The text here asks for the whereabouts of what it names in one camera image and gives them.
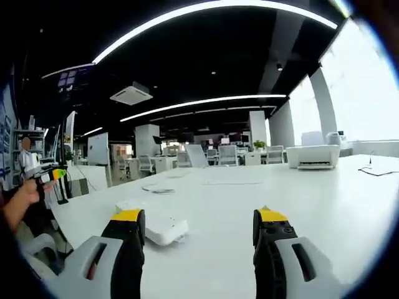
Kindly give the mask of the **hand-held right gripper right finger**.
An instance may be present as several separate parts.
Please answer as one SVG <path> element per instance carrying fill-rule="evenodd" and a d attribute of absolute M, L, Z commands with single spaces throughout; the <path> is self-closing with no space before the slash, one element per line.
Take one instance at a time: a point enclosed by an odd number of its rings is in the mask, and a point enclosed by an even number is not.
<path fill-rule="evenodd" d="M 340 298 L 329 258 L 299 237 L 288 218 L 264 206 L 253 215 L 256 298 Z"/>

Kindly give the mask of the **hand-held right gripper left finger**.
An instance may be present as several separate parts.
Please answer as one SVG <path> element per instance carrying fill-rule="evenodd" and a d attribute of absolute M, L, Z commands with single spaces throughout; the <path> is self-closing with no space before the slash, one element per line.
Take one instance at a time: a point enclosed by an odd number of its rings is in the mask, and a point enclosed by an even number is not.
<path fill-rule="evenodd" d="M 102 235 L 92 236 L 65 260 L 61 298 L 140 298 L 145 256 L 145 211 L 114 214 Z"/>

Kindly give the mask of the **person's left hand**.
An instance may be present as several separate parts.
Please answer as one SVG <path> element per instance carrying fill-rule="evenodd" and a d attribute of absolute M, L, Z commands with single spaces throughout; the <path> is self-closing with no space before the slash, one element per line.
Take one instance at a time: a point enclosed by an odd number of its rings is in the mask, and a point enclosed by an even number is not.
<path fill-rule="evenodd" d="M 54 184 L 55 181 L 43 183 L 40 179 L 30 179 L 24 181 L 23 185 L 15 193 L 15 196 L 25 204 L 35 204 L 44 200 L 45 193 L 50 191 Z"/>

